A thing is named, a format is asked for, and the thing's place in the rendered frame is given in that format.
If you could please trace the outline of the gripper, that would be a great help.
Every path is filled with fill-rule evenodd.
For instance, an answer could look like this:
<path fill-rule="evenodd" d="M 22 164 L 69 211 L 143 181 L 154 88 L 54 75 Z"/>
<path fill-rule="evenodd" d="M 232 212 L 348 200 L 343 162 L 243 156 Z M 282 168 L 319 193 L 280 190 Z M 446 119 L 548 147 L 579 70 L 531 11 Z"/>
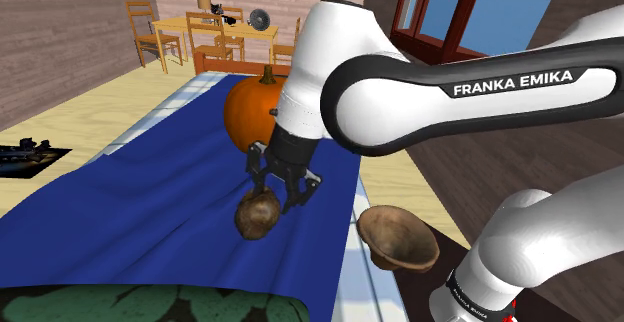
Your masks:
<path fill-rule="evenodd" d="M 248 146 L 246 172 L 251 176 L 254 187 L 252 196 L 259 196 L 265 188 L 266 171 L 262 160 L 267 148 L 271 172 L 284 179 L 287 199 L 282 213 L 292 207 L 305 205 L 322 183 L 322 178 L 311 172 L 308 167 L 318 146 L 319 139 L 309 139 L 294 135 L 276 124 L 268 148 L 260 141 Z"/>

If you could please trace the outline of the brown round potato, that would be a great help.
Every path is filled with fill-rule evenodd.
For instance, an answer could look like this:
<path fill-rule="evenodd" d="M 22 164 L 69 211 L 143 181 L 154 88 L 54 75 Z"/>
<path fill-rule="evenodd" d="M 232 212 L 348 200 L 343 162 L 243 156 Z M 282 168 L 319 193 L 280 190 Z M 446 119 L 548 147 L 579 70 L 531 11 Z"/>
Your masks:
<path fill-rule="evenodd" d="M 259 240 L 277 224 L 281 207 L 275 193 L 267 186 L 257 195 L 247 192 L 237 206 L 235 225 L 246 240 Z"/>

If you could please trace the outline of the orange pumpkin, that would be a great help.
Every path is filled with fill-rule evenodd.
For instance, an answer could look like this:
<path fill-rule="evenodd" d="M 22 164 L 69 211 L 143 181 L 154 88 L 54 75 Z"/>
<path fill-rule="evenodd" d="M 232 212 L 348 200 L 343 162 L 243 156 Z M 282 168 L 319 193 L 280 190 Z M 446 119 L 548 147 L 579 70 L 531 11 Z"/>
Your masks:
<path fill-rule="evenodd" d="M 275 67 L 265 65 L 261 76 L 247 77 L 229 91 L 223 110 L 226 131 L 241 152 L 260 141 L 267 145 L 275 126 L 270 113 L 277 107 L 287 72 L 276 74 Z"/>

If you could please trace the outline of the wooden chair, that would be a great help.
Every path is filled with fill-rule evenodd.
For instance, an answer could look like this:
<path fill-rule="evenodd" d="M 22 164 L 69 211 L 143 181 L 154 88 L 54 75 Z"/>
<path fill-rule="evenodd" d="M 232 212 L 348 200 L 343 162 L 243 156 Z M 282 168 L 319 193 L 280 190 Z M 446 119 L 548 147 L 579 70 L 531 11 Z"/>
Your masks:
<path fill-rule="evenodd" d="M 273 63 L 278 63 L 280 61 L 290 62 L 292 60 L 292 56 L 295 51 L 298 38 L 299 38 L 300 26 L 301 26 L 301 18 L 298 18 L 296 20 L 294 39 L 293 39 L 292 45 L 282 45 L 282 44 L 272 45 L 270 52 L 271 52 Z"/>
<path fill-rule="evenodd" d="M 243 10 L 235 7 L 224 7 L 222 4 L 212 6 L 212 13 L 222 17 L 222 21 L 228 25 L 240 23 L 243 20 Z M 226 36 L 225 43 L 239 50 L 240 60 L 245 60 L 245 41 L 243 37 Z"/>
<path fill-rule="evenodd" d="M 220 60 L 233 60 L 233 49 L 228 48 L 225 43 L 224 22 L 221 15 L 187 12 L 186 23 L 190 47 L 193 54 L 199 52 L 205 56 Z M 196 46 L 193 37 L 194 30 L 211 31 L 215 34 L 217 41 L 213 45 Z"/>
<path fill-rule="evenodd" d="M 132 29 L 138 58 L 143 68 L 146 67 L 144 51 L 154 52 L 158 56 L 158 59 L 161 62 L 163 72 L 165 74 L 168 73 L 164 58 L 164 51 L 166 49 L 177 52 L 179 63 L 181 65 L 184 64 L 180 37 L 175 35 L 161 34 L 159 30 L 152 27 L 152 24 L 155 21 L 155 15 L 150 2 L 127 1 L 125 3 L 125 8 Z M 138 32 L 135 23 L 138 18 L 144 18 L 146 20 L 148 29 L 150 31 L 149 34 L 140 34 Z"/>

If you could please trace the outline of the brown wooden bowl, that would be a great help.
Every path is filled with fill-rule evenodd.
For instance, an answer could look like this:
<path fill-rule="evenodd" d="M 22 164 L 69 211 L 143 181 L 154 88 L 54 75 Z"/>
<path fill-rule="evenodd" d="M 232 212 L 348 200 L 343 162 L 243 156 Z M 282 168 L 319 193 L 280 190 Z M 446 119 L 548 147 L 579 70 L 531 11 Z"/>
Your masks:
<path fill-rule="evenodd" d="M 418 273 L 430 270 L 440 249 L 433 232 L 412 212 L 391 205 L 364 210 L 357 232 L 370 249 L 371 261 L 380 269 L 407 269 Z"/>

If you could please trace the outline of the yellow wooden dining table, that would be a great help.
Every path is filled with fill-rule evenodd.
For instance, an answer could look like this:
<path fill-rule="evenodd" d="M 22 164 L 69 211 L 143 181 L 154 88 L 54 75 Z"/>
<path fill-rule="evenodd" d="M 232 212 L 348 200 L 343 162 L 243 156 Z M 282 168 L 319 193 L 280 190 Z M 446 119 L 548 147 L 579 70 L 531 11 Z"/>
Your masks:
<path fill-rule="evenodd" d="M 184 57 L 189 59 L 194 53 L 196 44 L 192 38 L 192 33 L 196 31 L 198 34 L 207 34 L 217 37 L 220 34 L 218 28 L 211 29 L 206 28 L 206 25 L 210 26 L 210 23 L 203 18 L 204 14 L 214 15 L 212 7 L 221 7 L 220 4 L 213 4 L 211 0 L 197 0 L 199 17 L 192 17 L 187 19 L 186 16 L 174 17 L 168 19 L 162 19 L 153 22 L 154 29 L 160 31 L 175 31 L 180 34 L 181 47 L 183 48 Z M 269 26 L 266 30 L 258 31 L 253 26 L 246 23 L 243 12 L 240 8 L 224 7 L 223 10 L 226 13 L 235 13 L 234 19 L 236 22 L 232 25 L 228 24 L 225 19 L 222 18 L 222 14 L 218 13 L 217 16 L 223 21 L 224 34 L 226 37 L 235 37 L 236 39 L 256 39 L 266 40 L 269 42 L 269 58 L 270 64 L 275 63 L 274 58 L 274 45 L 277 43 L 278 27 Z"/>

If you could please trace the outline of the green leaf pattern pillow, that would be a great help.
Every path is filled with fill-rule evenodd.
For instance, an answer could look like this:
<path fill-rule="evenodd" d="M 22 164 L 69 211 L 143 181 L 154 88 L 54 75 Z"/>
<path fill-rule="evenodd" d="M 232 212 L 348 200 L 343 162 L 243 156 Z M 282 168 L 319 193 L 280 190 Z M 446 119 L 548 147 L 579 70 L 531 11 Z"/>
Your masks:
<path fill-rule="evenodd" d="M 310 322 L 305 304 L 186 285 L 0 288 L 0 322 Z"/>

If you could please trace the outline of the red framed window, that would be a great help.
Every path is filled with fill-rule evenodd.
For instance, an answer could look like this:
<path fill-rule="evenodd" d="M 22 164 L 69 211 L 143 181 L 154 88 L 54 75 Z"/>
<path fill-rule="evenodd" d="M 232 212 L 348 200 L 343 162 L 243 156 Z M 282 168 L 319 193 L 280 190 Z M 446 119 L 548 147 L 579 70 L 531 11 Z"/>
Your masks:
<path fill-rule="evenodd" d="M 391 42 L 428 63 L 523 51 L 551 0 L 398 0 Z"/>

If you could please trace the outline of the black floor mat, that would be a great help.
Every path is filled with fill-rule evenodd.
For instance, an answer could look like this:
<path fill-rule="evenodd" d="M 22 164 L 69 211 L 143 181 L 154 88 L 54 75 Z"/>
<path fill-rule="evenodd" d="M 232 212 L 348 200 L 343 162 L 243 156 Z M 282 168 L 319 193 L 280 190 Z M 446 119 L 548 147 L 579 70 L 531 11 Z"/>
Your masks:
<path fill-rule="evenodd" d="M 69 152 L 32 138 L 22 138 L 16 146 L 0 145 L 0 178 L 31 179 Z"/>

